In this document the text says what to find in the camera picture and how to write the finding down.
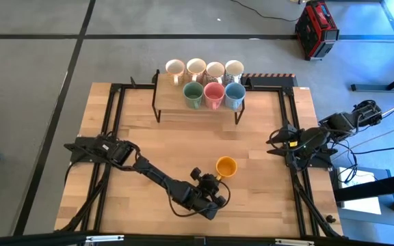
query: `pink mug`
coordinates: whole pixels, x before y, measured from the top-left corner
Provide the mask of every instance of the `pink mug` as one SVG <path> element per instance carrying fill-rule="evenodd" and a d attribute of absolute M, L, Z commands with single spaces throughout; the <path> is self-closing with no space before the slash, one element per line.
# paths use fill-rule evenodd
<path fill-rule="evenodd" d="M 216 110 L 222 104 L 224 87 L 218 82 L 210 82 L 205 86 L 203 94 L 205 95 L 206 106 L 212 110 Z"/>

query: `ceramic mug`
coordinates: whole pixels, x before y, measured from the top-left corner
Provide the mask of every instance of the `ceramic mug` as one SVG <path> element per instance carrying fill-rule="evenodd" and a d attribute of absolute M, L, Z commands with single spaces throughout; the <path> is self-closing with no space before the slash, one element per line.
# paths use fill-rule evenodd
<path fill-rule="evenodd" d="M 170 81 L 173 85 L 179 85 L 183 80 L 183 71 L 185 70 L 185 64 L 179 59 L 172 59 L 165 65 L 167 73 L 173 76 L 173 80 Z"/>
<path fill-rule="evenodd" d="M 206 67 L 206 83 L 218 82 L 223 84 L 224 66 L 220 62 L 211 62 Z"/>
<path fill-rule="evenodd" d="M 189 80 L 202 83 L 203 73 L 206 69 L 206 62 L 199 58 L 193 58 L 186 63 Z"/>
<path fill-rule="evenodd" d="M 231 60 L 226 63 L 226 74 L 224 75 L 224 83 L 239 83 L 244 72 L 244 65 L 237 60 Z"/>
<path fill-rule="evenodd" d="M 215 168 L 217 169 L 217 180 L 221 180 L 222 178 L 229 178 L 235 175 L 237 172 L 238 166 L 237 162 L 229 157 L 223 156 L 218 159 L 217 164 L 215 164 Z"/>
<path fill-rule="evenodd" d="M 203 85 L 199 82 L 189 82 L 183 87 L 183 95 L 185 96 L 185 103 L 192 109 L 198 109 L 202 102 Z"/>
<path fill-rule="evenodd" d="M 218 82 L 210 82 L 205 86 L 203 94 L 205 95 L 206 106 L 212 110 L 216 110 L 222 104 L 224 87 Z"/>
<path fill-rule="evenodd" d="M 240 83 L 230 83 L 224 90 L 226 107 L 236 111 L 246 96 L 246 89 Z"/>

